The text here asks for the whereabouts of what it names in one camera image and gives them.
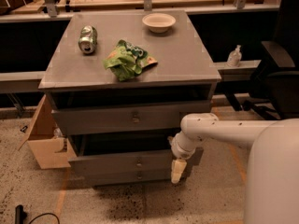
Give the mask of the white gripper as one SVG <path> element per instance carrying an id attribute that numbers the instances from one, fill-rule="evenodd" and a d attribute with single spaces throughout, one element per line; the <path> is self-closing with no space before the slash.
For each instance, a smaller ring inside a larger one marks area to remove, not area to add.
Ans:
<path id="1" fill-rule="evenodd" d="M 174 137 L 168 136 L 167 140 L 172 153 L 176 157 L 175 160 L 172 160 L 171 182 L 177 184 L 187 166 L 185 160 L 188 160 L 196 150 L 196 142 L 183 132 L 177 133 Z"/>

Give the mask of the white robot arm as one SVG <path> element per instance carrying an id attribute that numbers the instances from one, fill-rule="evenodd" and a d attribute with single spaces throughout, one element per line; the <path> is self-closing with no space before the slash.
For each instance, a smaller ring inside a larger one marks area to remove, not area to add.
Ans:
<path id="1" fill-rule="evenodd" d="M 244 224 L 299 224 L 299 119 L 220 120 L 192 113 L 169 140 L 177 184 L 187 160 L 207 139 L 249 147 Z"/>

